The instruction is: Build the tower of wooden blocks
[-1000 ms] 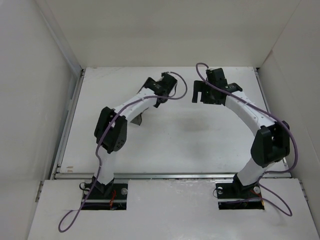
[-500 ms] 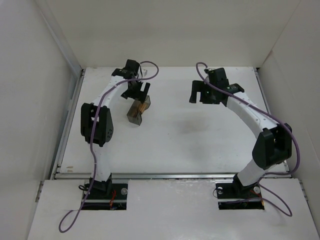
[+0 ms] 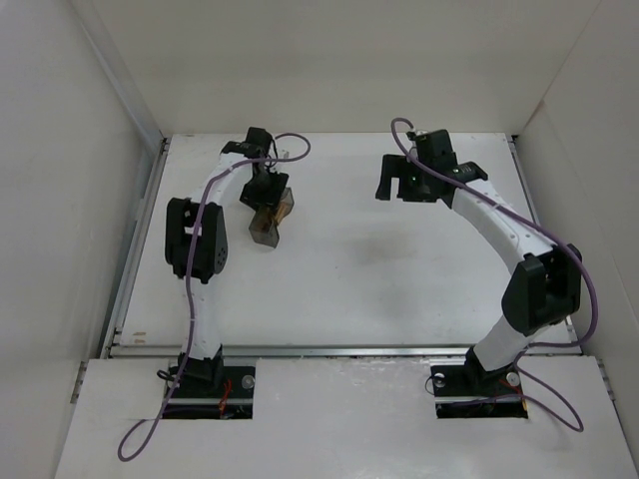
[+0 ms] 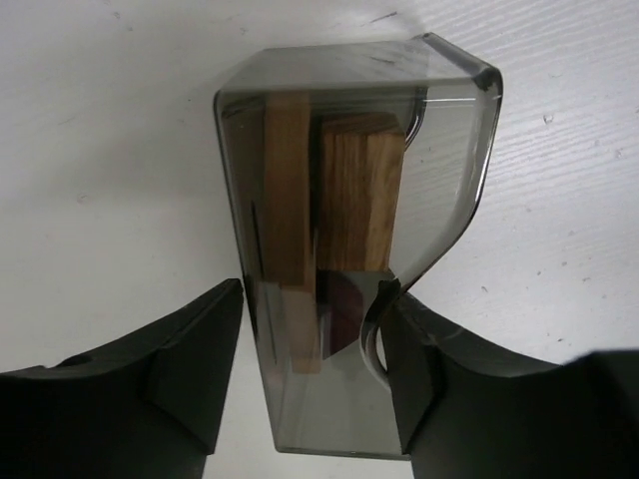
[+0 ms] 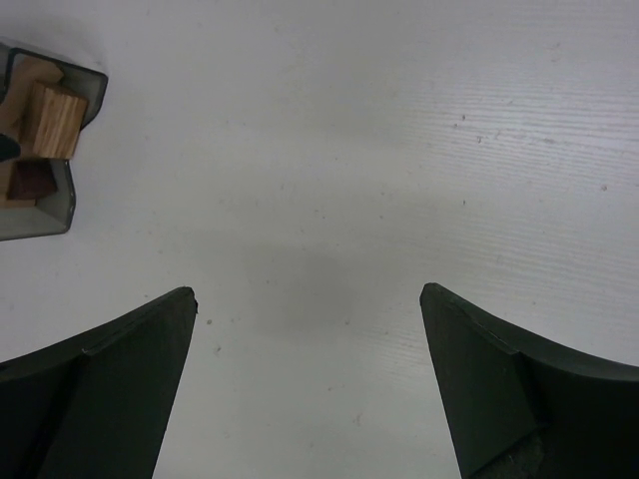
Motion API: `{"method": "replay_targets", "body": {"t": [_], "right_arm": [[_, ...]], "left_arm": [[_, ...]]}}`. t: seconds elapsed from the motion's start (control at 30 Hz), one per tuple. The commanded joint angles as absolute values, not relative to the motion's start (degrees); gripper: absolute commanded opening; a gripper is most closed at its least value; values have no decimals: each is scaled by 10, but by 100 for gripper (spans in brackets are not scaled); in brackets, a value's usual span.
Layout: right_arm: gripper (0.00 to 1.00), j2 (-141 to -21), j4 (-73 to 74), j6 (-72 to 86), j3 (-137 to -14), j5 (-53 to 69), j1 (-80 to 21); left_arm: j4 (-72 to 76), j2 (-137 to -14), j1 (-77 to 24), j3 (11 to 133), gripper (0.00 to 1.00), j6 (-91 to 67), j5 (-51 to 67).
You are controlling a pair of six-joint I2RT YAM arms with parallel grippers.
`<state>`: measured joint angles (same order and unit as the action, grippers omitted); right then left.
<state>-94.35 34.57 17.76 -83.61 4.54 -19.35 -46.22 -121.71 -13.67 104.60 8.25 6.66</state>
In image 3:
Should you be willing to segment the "smoky transparent plastic box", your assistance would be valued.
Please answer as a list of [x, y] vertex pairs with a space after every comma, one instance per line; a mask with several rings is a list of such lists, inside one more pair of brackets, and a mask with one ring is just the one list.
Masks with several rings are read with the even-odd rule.
[[249, 232], [257, 244], [276, 248], [280, 242], [279, 226], [293, 210], [295, 198], [291, 187], [285, 187], [276, 208], [262, 206], [256, 211]]

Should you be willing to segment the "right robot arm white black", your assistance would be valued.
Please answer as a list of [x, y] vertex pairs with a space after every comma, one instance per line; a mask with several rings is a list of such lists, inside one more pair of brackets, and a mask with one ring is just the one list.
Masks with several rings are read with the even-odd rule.
[[407, 137], [416, 159], [384, 155], [376, 198], [444, 202], [481, 234], [510, 274], [497, 322], [468, 349], [462, 365], [441, 366], [433, 373], [445, 381], [442, 396], [493, 396], [516, 356], [579, 308], [581, 255], [573, 245], [560, 247], [514, 219], [512, 207], [485, 170], [475, 162], [458, 161], [447, 131], [410, 132]]

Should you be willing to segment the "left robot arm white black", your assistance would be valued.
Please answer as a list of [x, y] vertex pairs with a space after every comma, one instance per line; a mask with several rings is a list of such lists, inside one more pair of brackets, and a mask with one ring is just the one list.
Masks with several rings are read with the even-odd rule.
[[213, 313], [212, 283], [230, 255], [225, 210], [240, 203], [254, 212], [251, 239], [275, 248], [279, 225], [295, 200], [289, 175], [279, 171], [276, 140], [265, 129], [250, 127], [241, 142], [229, 141], [201, 187], [169, 200], [166, 212], [165, 260], [185, 282], [190, 317], [187, 340], [170, 372], [178, 379], [178, 397], [217, 396], [229, 388], [223, 342]]

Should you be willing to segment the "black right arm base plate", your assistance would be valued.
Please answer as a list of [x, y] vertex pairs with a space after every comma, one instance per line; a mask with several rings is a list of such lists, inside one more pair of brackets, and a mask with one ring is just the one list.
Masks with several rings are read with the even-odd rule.
[[512, 366], [476, 375], [465, 364], [430, 367], [438, 419], [527, 419], [521, 380]]

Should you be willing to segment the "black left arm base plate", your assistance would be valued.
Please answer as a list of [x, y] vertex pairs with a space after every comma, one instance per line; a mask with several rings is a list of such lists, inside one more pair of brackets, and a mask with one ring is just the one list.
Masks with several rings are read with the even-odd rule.
[[256, 368], [225, 366], [213, 382], [184, 375], [162, 413], [163, 419], [250, 420]]

